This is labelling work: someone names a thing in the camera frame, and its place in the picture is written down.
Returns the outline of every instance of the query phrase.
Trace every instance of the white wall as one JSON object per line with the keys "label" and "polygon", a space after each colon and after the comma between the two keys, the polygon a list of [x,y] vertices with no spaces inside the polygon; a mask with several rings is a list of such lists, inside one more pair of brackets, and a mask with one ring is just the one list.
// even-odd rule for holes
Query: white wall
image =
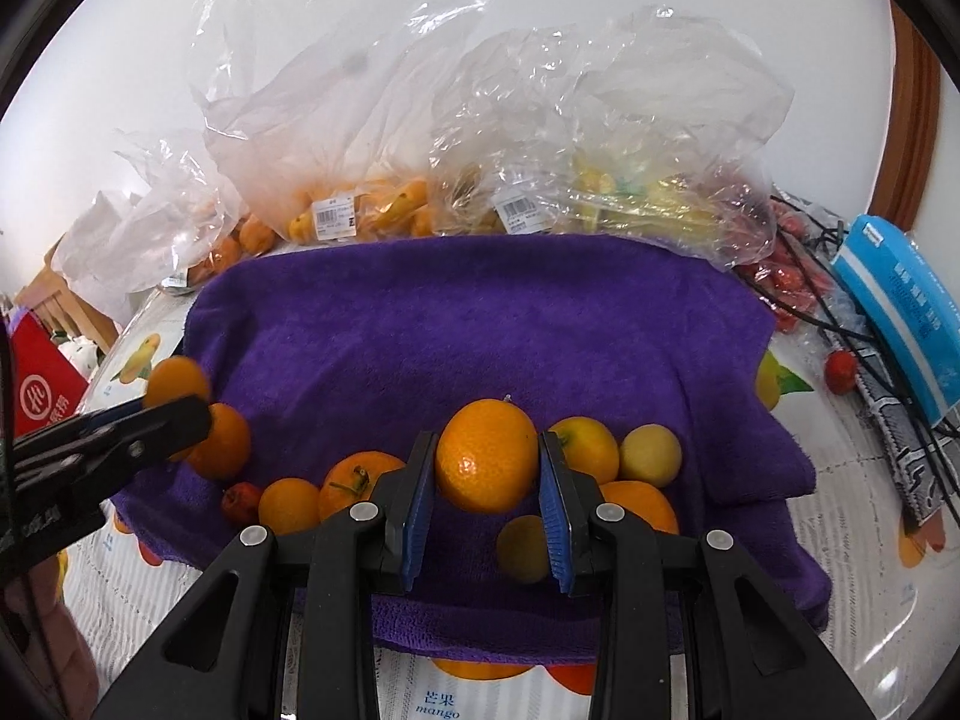
{"label": "white wall", "polygon": [[[112,154],[115,129],[200,126],[184,83],[195,1],[88,0],[41,57],[0,122],[0,289],[29,281],[95,191],[139,186]],[[846,214],[866,208],[889,113],[886,0],[501,0],[500,26],[645,4],[711,15],[752,37],[797,90],[769,148],[776,180]]]}
{"label": "white wall", "polygon": [[943,71],[940,124],[914,240],[954,300],[960,300],[960,92]]}

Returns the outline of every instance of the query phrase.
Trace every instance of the red box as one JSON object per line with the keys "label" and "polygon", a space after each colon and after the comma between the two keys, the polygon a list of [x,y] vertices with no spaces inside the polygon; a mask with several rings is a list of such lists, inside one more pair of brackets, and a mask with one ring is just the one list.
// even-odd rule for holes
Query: red box
{"label": "red box", "polygon": [[22,436],[73,415],[86,380],[59,352],[33,314],[13,325],[13,435]]}

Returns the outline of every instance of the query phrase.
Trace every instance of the purple cloth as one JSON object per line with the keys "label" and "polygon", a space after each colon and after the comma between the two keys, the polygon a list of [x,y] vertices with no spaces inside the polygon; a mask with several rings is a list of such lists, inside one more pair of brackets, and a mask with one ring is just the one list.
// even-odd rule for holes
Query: purple cloth
{"label": "purple cloth", "polygon": [[[683,533],[741,539],[814,624],[829,579],[798,546],[784,500],[814,471],[754,393],[774,319],[707,263],[603,236],[445,238],[312,250],[242,263],[200,294],[185,351],[253,430],[242,478],[320,483],[364,449],[405,458],[462,405],[512,396],[540,430],[598,418],[618,440],[669,427],[683,469],[666,493]],[[204,567],[233,537],[219,485],[186,464],[139,474],[115,498],[160,557]],[[595,599],[496,570],[502,517],[439,499],[409,598],[375,598],[376,638],[450,659],[588,661]]]}

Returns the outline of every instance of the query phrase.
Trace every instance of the clear plastic bag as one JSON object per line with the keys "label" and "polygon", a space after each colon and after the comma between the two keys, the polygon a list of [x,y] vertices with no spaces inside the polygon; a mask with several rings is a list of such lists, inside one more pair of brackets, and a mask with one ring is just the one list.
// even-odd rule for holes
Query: clear plastic bag
{"label": "clear plastic bag", "polygon": [[755,153],[791,100],[736,35],[668,8],[493,36],[434,106],[438,230],[610,232],[756,262],[776,228]]}
{"label": "clear plastic bag", "polygon": [[491,0],[353,0],[334,25],[325,1],[205,1],[190,76],[208,151],[287,240],[428,234],[431,103]]}
{"label": "clear plastic bag", "polygon": [[[224,241],[241,218],[241,202],[218,175],[198,133],[179,132],[158,140],[133,134],[117,153],[140,173],[150,191],[113,201],[100,194],[70,227],[52,265],[74,292],[100,307],[103,295],[150,290],[168,277],[186,274],[211,252],[216,257],[222,248],[229,249],[226,256],[232,262],[239,259],[239,245]],[[221,256],[219,269],[225,261]],[[194,271],[191,287],[218,269],[202,271]],[[108,308],[108,316],[123,313]]]}

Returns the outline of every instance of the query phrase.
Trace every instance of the fruit stem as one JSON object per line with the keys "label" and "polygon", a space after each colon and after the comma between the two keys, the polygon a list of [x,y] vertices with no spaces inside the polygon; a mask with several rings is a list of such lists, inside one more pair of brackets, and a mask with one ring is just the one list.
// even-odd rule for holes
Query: fruit stem
{"label": "fruit stem", "polygon": [[344,493],[350,493],[351,495],[359,498],[366,491],[369,484],[370,474],[368,474],[366,469],[363,469],[363,467],[357,466],[353,470],[352,485],[341,485],[339,482],[330,482],[330,487],[337,488],[338,490],[344,490]]}

